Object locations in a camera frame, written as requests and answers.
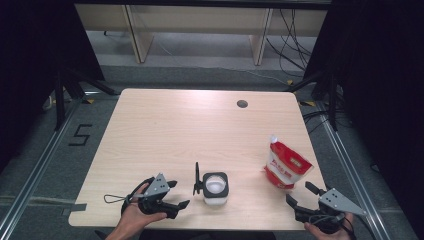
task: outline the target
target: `round hole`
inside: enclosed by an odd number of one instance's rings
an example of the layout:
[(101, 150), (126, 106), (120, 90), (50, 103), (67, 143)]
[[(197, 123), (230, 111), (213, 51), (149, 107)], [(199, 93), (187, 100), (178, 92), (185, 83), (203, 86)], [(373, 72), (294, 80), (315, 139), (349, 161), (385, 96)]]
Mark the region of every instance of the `round hole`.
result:
[(247, 107), (247, 102), (245, 100), (239, 100), (237, 102), (237, 106), (241, 107), (241, 108), (246, 108)]
[(213, 194), (218, 194), (225, 189), (227, 183), (218, 175), (212, 175), (206, 180), (206, 189)]

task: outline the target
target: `gray floor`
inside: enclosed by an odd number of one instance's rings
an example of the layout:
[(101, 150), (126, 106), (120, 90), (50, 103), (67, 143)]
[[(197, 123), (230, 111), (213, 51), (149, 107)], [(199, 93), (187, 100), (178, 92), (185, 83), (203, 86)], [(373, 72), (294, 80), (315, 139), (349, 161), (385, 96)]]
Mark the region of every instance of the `gray floor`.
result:
[[(264, 52), (260, 66), (253, 64), (247, 36), (202, 34), (156, 34), (146, 62), (135, 63), (134, 53), (127, 34), (120, 32), (87, 32), (102, 65), (107, 85), (116, 90), (127, 87), (172, 87), (192, 89), (234, 89), (282, 91), (287, 80), (301, 80), (290, 74), (302, 75), (299, 68), (287, 60), (279, 61), (270, 46)], [(283, 46), (279, 36), (270, 37), (277, 48)], [(299, 42), (312, 51), (315, 38), (299, 38)], [(301, 65), (296, 51), (285, 51), (288, 57)], [(97, 89), (84, 85), (87, 92)], [(299, 101), (309, 101), (312, 86), (297, 92)], [(68, 224), (70, 207), (76, 199), (98, 144), (107, 126), (118, 97), (103, 93), (88, 96), (92, 104), (67, 103), (68, 109), (76, 104), (75, 114), (65, 129), (28, 206), (20, 217), (10, 239), (97, 239), (92, 228), (75, 228)], [(313, 106), (301, 106), (303, 114), (317, 111)], [(338, 134), (360, 173), (361, 180), (381, 215), (392, 239), (417, 239), (402, 210), (393, 198), (384, 179), (370, 169), (372, 159), (362, 145), (360, 137), (344, 114), (338, 114)], [(83, 147), (74, 133), (80, 124), (91, 124), (83, 134), (90, 135)], [(0, 176), (0, 214), (4, 216), (24, 186), (32, 169), (53, 135), (54, 107), (41, 115), (21, 152), (10, 162)], [(358, 202), (355, 191), (319, 117), (306, 124), (311, 142), (325, 182), (336, 187), (348, 198)], [(358, 239), (372, 239), (360, 221), (355, 221)], [(313, 239), (305, 231), (276, 232), (278, 239)]]

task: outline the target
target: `wooden table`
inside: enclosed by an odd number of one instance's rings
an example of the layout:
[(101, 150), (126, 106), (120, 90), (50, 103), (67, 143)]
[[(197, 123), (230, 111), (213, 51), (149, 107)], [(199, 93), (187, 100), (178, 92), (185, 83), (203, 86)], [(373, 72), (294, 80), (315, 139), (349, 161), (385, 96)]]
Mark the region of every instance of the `wooden table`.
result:
[[(237, 105), (248, 103), (246, 108)], [(314, 169), (290, 193), (299, 205), (318, 207), (304, 187), (324, 183), (297, 101), (292, 93), (126, 89), (104, 133), (76, 204), (72, 226), (114, 227), (122, 202), (106, 204), (105, 194), (126, 196), (141, 181), (162, 172), (178, 184), (164, 201), (190, 200), (176, 219), (155, 229), (300, 230), (286, 192), (273, 186), (263, 167), (269, 138), (279, 139), (307, 158)], [(223, 206), (208, 206), (193, 196), (195, 162), (200, 176), (226, 172), (230, 193)]]

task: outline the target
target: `red and white bag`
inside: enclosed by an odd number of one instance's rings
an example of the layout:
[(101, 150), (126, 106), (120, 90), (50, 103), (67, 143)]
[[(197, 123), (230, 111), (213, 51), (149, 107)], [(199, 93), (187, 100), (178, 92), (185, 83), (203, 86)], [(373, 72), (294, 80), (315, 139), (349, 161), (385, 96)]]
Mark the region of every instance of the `red and white bag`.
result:
[(292, 189), (294, 184), (314, 166), (300, 154), (279, 142), (276, 136), (271, 137), (270, 155), (265, 171), (268, 180), (282, 189)]

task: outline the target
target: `person's arm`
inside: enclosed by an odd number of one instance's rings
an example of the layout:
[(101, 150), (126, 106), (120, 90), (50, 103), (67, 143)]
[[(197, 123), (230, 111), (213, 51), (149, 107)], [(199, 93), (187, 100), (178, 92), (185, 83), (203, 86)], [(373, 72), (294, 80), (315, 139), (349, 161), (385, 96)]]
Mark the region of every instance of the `person's arm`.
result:
[[(345, 216), (346, 220), (344, 220), (343, 225), (350, 231), (353, 231), (352, 225), (353, 224), (353, 214), (352, 213), (346, 213)], [(351, 240), (351, 236), (349, 233), (341, 228), (339, 231), (333, 233), (333, 234), (326, 234), (321, 232), (318, 227), (306, 222), (304, 223), (305, 229), (310, 232), (312, 235), (316, 237), (318, 240)]]
[[(141, 193), (149, 184), (143, 184), (137, 193)], [(143, 214), (138, 208), (137, 198), (131, 200), (115, 229), (107, 236), (107, 240), (130, 239), (140, 233), (148, 224), (166, 218), (166, 213)]]

